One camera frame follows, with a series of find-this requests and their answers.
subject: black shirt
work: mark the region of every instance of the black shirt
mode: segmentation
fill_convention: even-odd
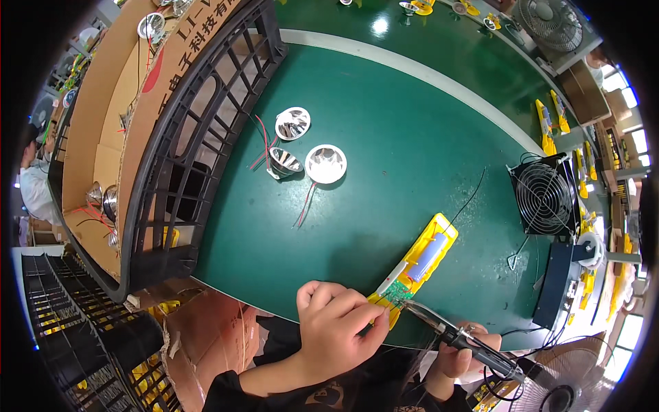
[[[254,358],[257,366],[283,360],[300,349],[297,324],[260,316],[257,321],[270,331],[264,354]],[[381,347],[373,357],[345,374],[269,397],[244,393],[238,374],[229,370],[216,376],[203,411],[470,411],[467,393],[458,385],[446,402],[439,402],[426,392],[418,373],[410,372],[418,354],[412,349]]]

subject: black plastic crate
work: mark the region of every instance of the black plastic crate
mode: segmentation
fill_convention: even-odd
[[[234,50],[239,44],[246,53]],[[163,108],[140,161],[121,234],[120,281],[96,264],[65,228],[81,261],[115,302],[168,278],[192,274],[233,146],[287,53],[272,0],[244,0],[192,62]],[[234,70],[228,78],[216,70],[222,61]],[[207,80],[215,80],[215,92],[199,114],[192,104]],[[235,93],[238,86],[246,90],[243,96]],[[229,107],[232,115],[218,115],[222,107]],[[186,121],[194,122],[195,128],[183,142]],[[180,142],[185,149],[177,153]],[[197,157],[202,152],[214,159],[200,167]],[[61,177],[49,176],[49,183],[55,203],[61,206]],[[150,220],[152,208],[155,214]],[[193,227],[189,245],[172,245],[174,231],[167,228],[174,226]],[[151,250],[144,250],[147,235]]]
[[[158,323],[115,304],[73,256],[23,256],[37,348],[77,411],[182,411]]]

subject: green tabletop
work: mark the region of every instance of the green tabletop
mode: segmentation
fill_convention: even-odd
[[[294,0],[284,7],[293,3],[304,8]],[[472,54],[476,61],[478,55]],[[453,223],[457,241],[415,299],[492,332],[529,327],[537,300],[532,284],[544,273],[549,240],[531,239],[517,271],[508,268],[506,258],[525,238],[505,168],[519,163],[518,143],[415,77],[317,47],[290,45],[253,112],[272,133],[275,116],[291,106],[309,110],[311,128],[280,146],[304,158],[318,144],[334,144],[347,157],[344,178],[318,185],[303,226],[291,229],[310,179],[298,173],[275,181],[263,166],[250,171],[264,142],[248,125],[215,198],[198,279],[291,320],[295,292],[309,280],[370,294],[435,213],[453,219],[485,167],[481,188]],[[427,331],[404,314],[386,343],[423,346]],[[503,348],[538,346],[544,334],[535,335],[506,337]]]
[[[503,40],[484,36],[479,31],[482,25],[468,16],[455,21],[455,13],[441,1],[435,2],[432,14],[412,16],[409,26],[397,1],[355,0],[344,6],[339,1],[278,0],[275,4],[280,27],[358,40],[418,61],[478,94],[539,144],[535,100],[540,99],[557,121],[552,88],[538,71]],[[577,124],[570,114],[567,118],[571,127]]]

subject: forearm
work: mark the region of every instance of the forearm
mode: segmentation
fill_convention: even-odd
[[[444,402],[453,395],[455,379],[443,374],[438,367],[432,365],[426,375],[426,391],[438,401]]]
[[[303,365],[295,354],[283,361],[248,369],[238,375],[238,379],[246,394],[268,397],[317,383],[304,376]]]

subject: hand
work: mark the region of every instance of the hand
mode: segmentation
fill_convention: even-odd
[[[470,325],[475,327],[471,331],[471,334],[475,338],[480,339],[496,351],[501,349],[501,335],[489,334],[483,325],[476,322],[460,322],[456,326],[467,328]],[[438,371],[448,378],[458,378],[464,373],[483,367],[483,364],[476,359],[472,359],[471,349],[461,349],[458,351],[456,348],[447,346],[446,343],[442,342],[437,359],[434,361],[432,367],[437,367]]]
[[[302,349],[298,361],[308,385],[347,372],[373,356],[389,332],[389,310],[354,289],[310,281],[297,291]],[[371,320],[373,327],[357,335]]]
[[[46,153],[52,153],[53,150],[55,149],[55,138],[52,136],[48,136],[45,140],[45,145],[43,146],[43,149],[46,151]]]

